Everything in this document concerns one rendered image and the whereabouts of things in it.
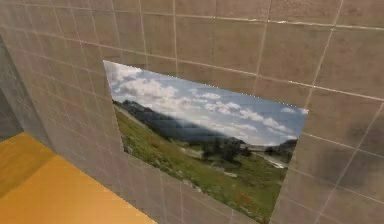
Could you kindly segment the window with landscape view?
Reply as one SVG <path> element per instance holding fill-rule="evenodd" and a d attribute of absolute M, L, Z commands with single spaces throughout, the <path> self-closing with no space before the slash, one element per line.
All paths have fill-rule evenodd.
<path fill-rule="evenodd" d="M 266 224 L 304 108 L 165 73 L 104 64 L 125 152 Z"/>

